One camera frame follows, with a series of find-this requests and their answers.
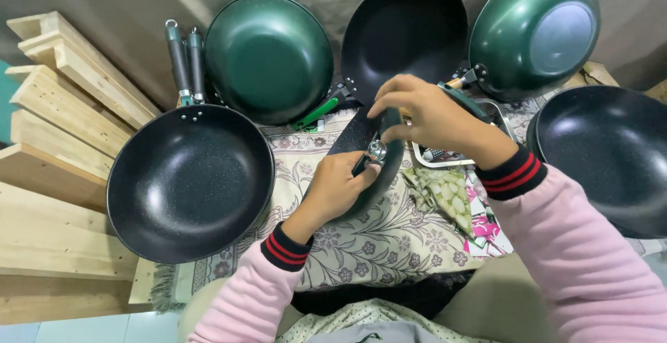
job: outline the white floor tile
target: white floor tile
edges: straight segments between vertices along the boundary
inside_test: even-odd
[[[180,317],[178,313],[132,313],[125,343],[177,343],[176,327]]]
[[[123,343],[129,314],[42,322],[35,343]]]
[[[0,326],[0,342],[33,343],[38,329],[39,322]]]

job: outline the stack of wooden boards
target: stack of wooden boards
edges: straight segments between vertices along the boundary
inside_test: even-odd
[[[160,110],[59,13],[7,25],[37,65],[5,71],[21,86],[0,151],[0,324],[127,312],[138,257],[110,227],[106,184]]]

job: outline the green wok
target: green wok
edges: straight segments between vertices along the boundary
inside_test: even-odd
[[[207,75],[222,101],[255,123],[316,120],[334,71],[329,40],[293,0],[233,0],[213,19],[204,42]]]
[[[471,69],[447,84],[477,81],[502,102],[539,97],[584,65],[599,33],[598,0],[488,0],[470,37]]]

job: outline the red stripe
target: red stripe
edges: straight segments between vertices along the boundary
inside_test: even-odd
[[[271,239],[271,243],[273,243],[273,245],[275,245],[275,247],[278,248],[278,250],[279,250],[280,252],[283,252],[284,254],[288,255],[289,257],[292,257],[292,258],[306,258],[306,257],[308,257],[308,253],[306,253],[306,254],[294,254],[294,253],[288,251],[287,249],[283,248],[283,247],[282,247],[282,246],[275,240],[275,237],[273,237],[273,232],[271,232],[271,236],[269,236],[269,238]]]
[[[530,180],[530,178],[535,176],[535,174],[538,173],[539,169],[540,169],[540,161],[535,160],[535,166],[533,167],[533,169],[530,170],[528,175],[522,177],[521,179],[519,179],[517,181],[514,181],[511,184],[502,186],[502,187],[495,187],[495,188],[493,188],[493,187],[492,188],[484,187],[484,189],[486,189],[487,192],[503,192],[503,191],[507,191],[509,189],[516,188],[519,185],[522,185],[523,183],[526,183],[528,180]]]
[[[290,265],[302,265],[305,263],[305,259],[299,261],[293,261],[283,257],[282,255],[280,255],[280,253],[276,252],[275,249],[271,247],[271,243],[269,243],[269,240],[266,240],[266,248],[268,248],[269,252],[271,252],[277,259],[279,259],[282,262],[288,263]]]
[[[514,171],[510,175],[507,175],[507,176],[503,177],[500,180],[492,180],[492,181],[484,181],[482,179],[479,179],[479,180],[481,181],[481,183],[485,187],[487,185],[498,185],[498,184],[507,183],[508,181],[510,181],[510,180],[514,179],[515,177],[521,175],[525,170],[527,170],[528,167],[530,166],[530,164],[533,163],[533,158],[534,158],[533,153],[530,153],[530,155],[528,156],[528,160],[524,163],[524,165],[521,166],[521,168]]]

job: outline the gray wall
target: gray wall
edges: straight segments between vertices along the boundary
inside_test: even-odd
[[[60,11],[162,107],[175,104],[163,24],[206,26],[229,0],[0,0],[3,21]],[[329,32],[338,54],[346,23],[361,0],[296,0]],[[475,19],[486,0],[465,0]],[[667,0],[600,0],[602,31],[593,60],[604,63],[622,86],[647,89],[667,78]],[[0,26],[0,59],[29,63],[19,39]]]

